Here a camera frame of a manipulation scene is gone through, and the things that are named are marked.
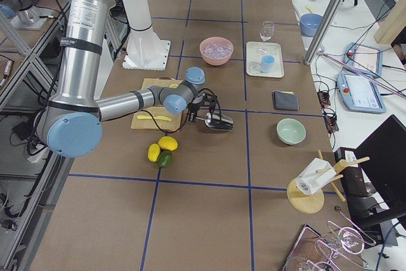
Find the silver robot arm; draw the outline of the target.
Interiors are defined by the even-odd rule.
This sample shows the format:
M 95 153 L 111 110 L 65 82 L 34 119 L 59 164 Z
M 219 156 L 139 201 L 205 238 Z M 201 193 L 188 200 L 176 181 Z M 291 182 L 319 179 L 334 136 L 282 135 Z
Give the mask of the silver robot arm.
M 56 93 L 37 122 L 37 133 L 51 151 L 75 158 L 91 152 L 102 138 L 102 122 L 163 105 L 182 113 L 205 81 L 198 67 L 186 71 L 176 88 L 151 86 L 120 96 L 96 99 L 95 89 L 102 44 L 111 8 L 117 0 L 70 0 L 62 66 Z M 131 32 L 125 67 L 160 70 L 166 66 L 169 41 L 152 28 L 147 0 L 123 0 Z

